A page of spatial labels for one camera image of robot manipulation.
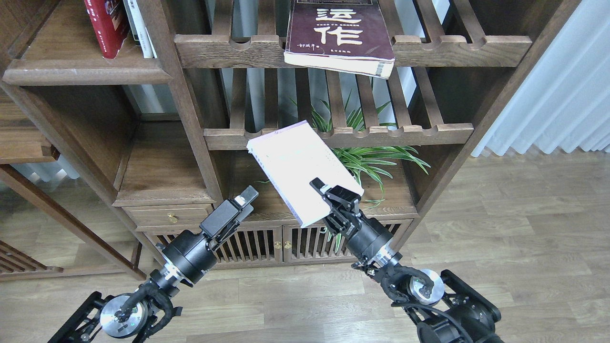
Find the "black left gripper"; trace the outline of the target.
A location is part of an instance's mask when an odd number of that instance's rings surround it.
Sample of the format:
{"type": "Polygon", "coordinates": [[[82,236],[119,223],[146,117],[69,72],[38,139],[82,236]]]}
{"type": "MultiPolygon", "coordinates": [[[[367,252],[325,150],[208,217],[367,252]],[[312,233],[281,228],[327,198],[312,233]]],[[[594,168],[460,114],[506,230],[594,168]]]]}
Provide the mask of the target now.
{"type": "Polygon", "coordinates": [[[160,286],[187,286],[196,284],[215,264],[214,250],[226,241],[237,227],[253,212],[251,203],[258,197],[258,191],[248,186],[235,198],[224,200],[201,223],[199,234],[184,231],[168,245],[161,254],[166,263],[160,271],[160,286]]]}

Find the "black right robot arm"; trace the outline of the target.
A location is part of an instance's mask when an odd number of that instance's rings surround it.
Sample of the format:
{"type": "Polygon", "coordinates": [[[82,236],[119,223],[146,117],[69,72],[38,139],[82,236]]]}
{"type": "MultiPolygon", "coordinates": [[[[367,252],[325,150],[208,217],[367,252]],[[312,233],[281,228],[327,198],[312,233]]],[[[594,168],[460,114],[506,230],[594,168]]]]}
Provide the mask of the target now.
{"type": "Polygon", "coordinates": [[[340,185],[330,187],[319,178],[312,187],[329,204],[323,219],[331,233],[340,234],[357,261],[353,269],[379,283],[414,322],[421,343],[499,343],[495,324],[501,314],[473,287],[453,272],[418,270],[399,263],[391,248],[393,235],[375,218],[359,209],[360,196],[340,185]]]}

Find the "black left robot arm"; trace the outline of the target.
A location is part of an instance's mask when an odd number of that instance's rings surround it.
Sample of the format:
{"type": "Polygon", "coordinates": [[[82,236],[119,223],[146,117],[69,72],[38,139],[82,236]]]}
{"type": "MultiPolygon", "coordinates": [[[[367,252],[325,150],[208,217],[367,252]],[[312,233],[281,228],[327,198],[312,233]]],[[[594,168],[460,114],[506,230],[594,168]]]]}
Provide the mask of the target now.
{"type": "Polygon", "coordinates": [[[200,224],[201,232],[181,232],[162,248],[165,265],[151,272],[149,280],[133,293],[103,298],[92,293],[52,336],[52,343],[89,343],[103,330],[111,337],[133,337],[143,343],[181,315],[172,297],[177,285],[192,287],[216,264],[215,251],[231,237],[253,211],[258,192],[247,187],[235,198],[225,200],[200,224]]]}

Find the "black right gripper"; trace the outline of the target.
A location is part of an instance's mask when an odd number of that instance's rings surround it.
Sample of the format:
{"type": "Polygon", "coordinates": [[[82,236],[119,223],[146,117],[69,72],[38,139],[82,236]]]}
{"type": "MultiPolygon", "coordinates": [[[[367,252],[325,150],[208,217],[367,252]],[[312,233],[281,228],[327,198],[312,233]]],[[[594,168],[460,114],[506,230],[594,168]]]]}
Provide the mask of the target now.
{"type": "Polygon", "coordinates": [[[377,219],[365,217],[359,209],[360,195],[325,184],[320,178],[314,178],[310,185],[330,206],[331,212],[324,218],[326,227],[334,236],[345,238],[358,267],[381,269],[399,264],[402,255],[390,247],[393,235],[377,219]]]}

